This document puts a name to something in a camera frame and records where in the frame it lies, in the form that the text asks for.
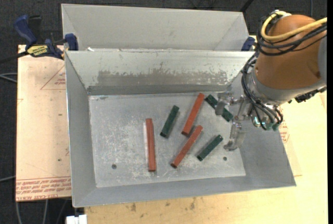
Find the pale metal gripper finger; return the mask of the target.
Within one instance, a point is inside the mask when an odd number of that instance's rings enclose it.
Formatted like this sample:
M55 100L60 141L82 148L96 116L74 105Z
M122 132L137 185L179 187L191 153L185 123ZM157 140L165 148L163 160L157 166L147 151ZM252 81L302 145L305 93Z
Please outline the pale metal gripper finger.
M215 107L215 114L222 115L226 106L233 105L236 99L233 92L220 92L217 94L217 105Z
M224 145L226 151L233 151L241 148L245 139L246 132L241 123L233 123L230 131L229 141Z

